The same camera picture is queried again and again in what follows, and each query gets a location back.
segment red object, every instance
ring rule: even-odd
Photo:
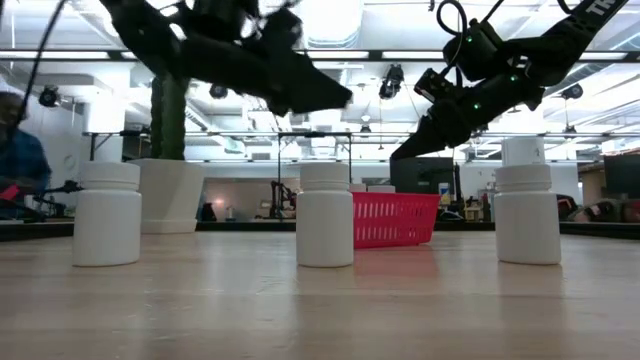
[[[440,195],[353,193],[356,249],[431,241]]]
[[[0,199],[13,200],[20,194],[20,188],[17,185],[9,186],[5,191],[0,193]]]

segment table surface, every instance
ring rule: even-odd
[[[562,266],[496,261],[491,232],[299,268],[292,233],[143,239],[73,268],[70,239],[0,244],[0,358],[637,359],[640,244],[563,238]]]

